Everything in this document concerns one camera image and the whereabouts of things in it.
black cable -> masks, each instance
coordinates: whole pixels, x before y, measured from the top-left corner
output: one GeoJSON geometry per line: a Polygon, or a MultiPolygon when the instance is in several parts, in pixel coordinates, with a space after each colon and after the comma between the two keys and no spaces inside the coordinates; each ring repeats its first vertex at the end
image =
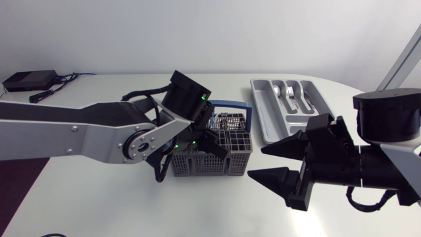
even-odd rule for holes
{"type": "Polygon", "coordinates": [[[146,95],[146,97],[152,102],[153,108],[155,109],[155,116],[157,118],[157,126],[161,125],[161,116],[159,115],[158,103],[152,98],[151,95],[146,95]]]}
{"type": "Polygon", "coordinates": [[[6,88],[5,88],[5,86],[3,86],[3,90],[5,91],[4,93],[2,93],[1,95],[0,95],[0,99],[7,93],[6,92],[6,88]]]}
{"type": "Polygon", "coordinates": [[[38,103],[41,100],[53,95],[54,93],[58,92],[59,90],[63,89],[68,83],[74,81],[75,79],[77,79],[79,76],[81,75],[96,75],[95,73],[77,73],[77,72],[73,72],[72,74],[68,74],[68,75],[64,75],[64,76],[56,76],[54,78],[55,80],[55,84],[62,84],[60,87],[58,87],[55,90],[47,90],[45,92],[41,92],[35,95],[31,95],[29,97],[29,102],[30,103],[38,103]]]}
{"type": "Polygon", "coordinates": [[[162,169],[160,170],[160,167],[154,167],[155,170],[155,180],[158,182],[162,182],[165,179],[166,176],[166,172],[168,170],[168,167],[170,165],[172,159],[172,154],[171,155],[167,155],[164,164],[162,165],[162,169]]]}
{"type": "Polygon", "coordinates": [[[42,236],[42,237],[66,237],[66,236],[64,234],[54,233],[54,234],[46,234],[45,236],[42,236]]]}
{"type": "Polygon", "coordinates": [[[354,191],[354,187],[348,187],[347,189],[347,198],[349,203],[357,210],[362,211],[362,212],[373,212],[373,211],[378,211],[380,210],[380,208],[382,208],[384,206],[384,204],[391,198],[393,197],[395,194],[397,194],[397,191],[395,190],[386,190],[386,192],[384,192],[381,200],[374,204],[374,205],[363,205],[363,204],[359,204],[357,202],[355,202],[353,200],[352,197],[352,193],[354,191]]]}
{"type": "Polygon", "coordinates": [[[167,86],[164,86],[163,88],[152,89],[152,90],[143,90],[143,91],[134,91],[134,92],[130,92],[127,95],[123,96],[123,98],[121,100],[122,101],[128,101],[129,99],[131,99],[133,97],[137,97],[137,96],[141,96],[141,95],[155,95],[155,94],[158,94],[158,93],[167,92],[167,91],[171,90],[173,87],[174,87],[173,84],[169,84],[167,86]]]}

black router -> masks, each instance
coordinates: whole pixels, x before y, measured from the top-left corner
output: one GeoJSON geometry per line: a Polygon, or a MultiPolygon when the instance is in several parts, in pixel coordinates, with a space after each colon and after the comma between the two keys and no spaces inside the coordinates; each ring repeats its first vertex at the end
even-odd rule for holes
{"type": "Polygon", "coordinates": [[[26,92],[32,90],[48,90],[57,76],[55,70],[17,72],[3,82],[9,92],[26,92]]]}

robotic arm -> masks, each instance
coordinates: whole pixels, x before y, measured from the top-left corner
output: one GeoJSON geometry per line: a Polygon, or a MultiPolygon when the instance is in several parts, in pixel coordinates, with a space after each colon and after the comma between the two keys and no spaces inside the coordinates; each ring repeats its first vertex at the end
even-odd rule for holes
{"type": "Polygon", "coordinates": [[[129,93],[121,102],[81,109],[2,102],[0,161],[63,155],[85,155],[112,164],[146,161],[162,182],[175,150],[227,156],[228,151],[216,144],[217,135],[206,127],[214,110],[207,101],[210,94],[176,71],[170,85],[129,93]],[[163,101],[151,97],[162,92],[166,92],[163,101]],[[147,98],[127,102],[139,95],[147,98]],[[155,120],[145,115],[151,109],[155,120]],[[161,169],[165,155],[169,156],[161,169]]]}
{"type": "Polygon", "coordinates": [[[315,183],[348,186],[347,198],[359,211],[372,212],[397,194],[400,205],[421,198],[421,89],[392,89],[354,96],[359,136],[370,145],[354,145],[342,117],[309,119],[305,132],[262,148],[265,154],[303,161],[300,171],[287,167],[249,171],[248,175],[306,211],[315,183]],[[354,187],[386,189],[375,205],[352,200],[354,187]]]}

cutlery tray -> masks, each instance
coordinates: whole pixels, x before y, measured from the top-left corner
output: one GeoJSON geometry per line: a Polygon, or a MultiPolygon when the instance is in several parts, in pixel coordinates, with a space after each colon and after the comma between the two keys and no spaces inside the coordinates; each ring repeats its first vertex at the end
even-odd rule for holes
{"type": "Polygon", "coordinates": [[[272,144],[299,130],[305,131],[310,117],[330,113],[326,100],[309,80],[251,79],[264,142],[272,144]],[[274,86],[279,87],[280,96],[274,86]],[[287,87],[293,88],[289,97],[287,87]]]}

blue basket handle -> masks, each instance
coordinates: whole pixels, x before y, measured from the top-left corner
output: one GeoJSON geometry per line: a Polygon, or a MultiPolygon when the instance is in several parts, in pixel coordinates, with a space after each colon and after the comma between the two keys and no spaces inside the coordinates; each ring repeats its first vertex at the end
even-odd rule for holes
{"type": "Polygon", "coordinates": [[[210,100],[215,107],[228,107],[228,108],[235,108],[235,109],[245,109],[246,110],[246,117],[245,117],[245,131],[250,132],[251,127],[251,110],[253,106],[246,102],[240,101],[225,101],[225,100],[210,100]]]}

